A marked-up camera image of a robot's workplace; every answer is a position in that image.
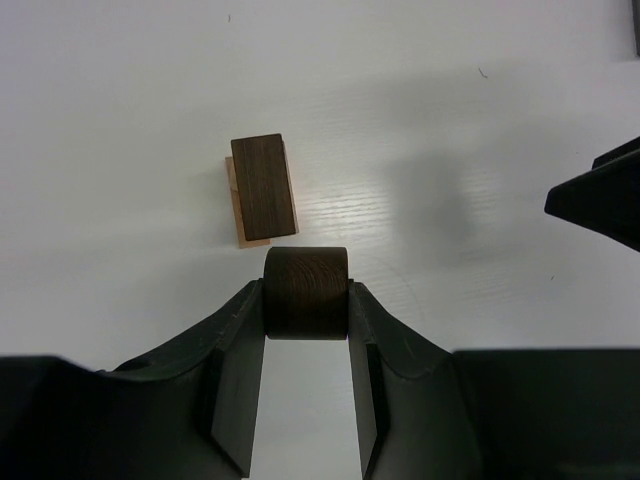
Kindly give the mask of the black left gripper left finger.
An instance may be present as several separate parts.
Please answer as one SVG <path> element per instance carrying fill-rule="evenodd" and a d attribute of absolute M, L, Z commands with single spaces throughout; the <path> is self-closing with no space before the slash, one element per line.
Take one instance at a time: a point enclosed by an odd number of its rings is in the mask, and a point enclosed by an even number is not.
<path fill-rule="evenodd" d="M 93 478 L 247 478 L 265 346 L 263 283 L 100 375 Z"/>

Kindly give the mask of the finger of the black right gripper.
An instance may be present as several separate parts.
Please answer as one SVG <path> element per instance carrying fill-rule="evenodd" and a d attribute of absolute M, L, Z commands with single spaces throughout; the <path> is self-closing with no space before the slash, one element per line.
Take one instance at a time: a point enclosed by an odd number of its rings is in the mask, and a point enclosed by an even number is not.
<path fill-rule="evenodd" d="M 635 138 L 597 157 L 588 172 L 553 187 L 544 211 L 637 250 L 639 183 Z"/>

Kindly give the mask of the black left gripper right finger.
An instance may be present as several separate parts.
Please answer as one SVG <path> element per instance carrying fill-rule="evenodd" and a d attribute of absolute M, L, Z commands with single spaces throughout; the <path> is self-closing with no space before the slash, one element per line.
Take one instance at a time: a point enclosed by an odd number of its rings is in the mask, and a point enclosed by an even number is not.
<path fill-rule="evenodd" d="M 453 357 L 349 286 L 348 345 L 362 476 L 472 479 L 475 433 Z"/>

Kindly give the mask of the smoky transparent plastic container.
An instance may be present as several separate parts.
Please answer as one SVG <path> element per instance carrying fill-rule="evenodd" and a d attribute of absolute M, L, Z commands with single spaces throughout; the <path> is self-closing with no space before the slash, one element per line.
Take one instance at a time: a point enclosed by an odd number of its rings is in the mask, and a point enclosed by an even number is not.
<path fill-rule="evenodd" d="M 640 57 L 640 0 L 631 0 L 636 56 Z"/>

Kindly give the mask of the dark wood notched block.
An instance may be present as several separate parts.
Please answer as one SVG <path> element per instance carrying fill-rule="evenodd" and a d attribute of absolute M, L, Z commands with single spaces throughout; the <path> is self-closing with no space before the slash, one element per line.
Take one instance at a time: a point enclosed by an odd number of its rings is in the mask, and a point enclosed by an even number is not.
<path fill-rule="evenodd" d="M 246 239 L 296 234 L 296 209 L 282 135 L 233 139 L 231 152 Z"/>

